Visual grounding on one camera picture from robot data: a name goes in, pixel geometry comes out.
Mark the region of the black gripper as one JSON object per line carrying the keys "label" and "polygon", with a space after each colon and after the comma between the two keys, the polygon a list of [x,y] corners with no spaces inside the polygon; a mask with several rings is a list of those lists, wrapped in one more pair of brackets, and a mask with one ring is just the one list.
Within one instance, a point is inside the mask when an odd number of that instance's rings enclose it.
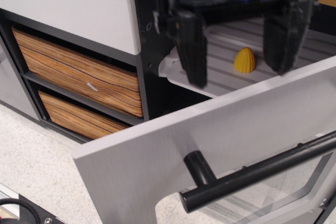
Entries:
{"label": "black gripper", "polygon": [[154,19],[158,33],[172,35],[189,83],[203,88],[205,25],[274,15],[264,21],[264,59],[282,75],[294,66],[317,5],[318,0],[156,0]]}

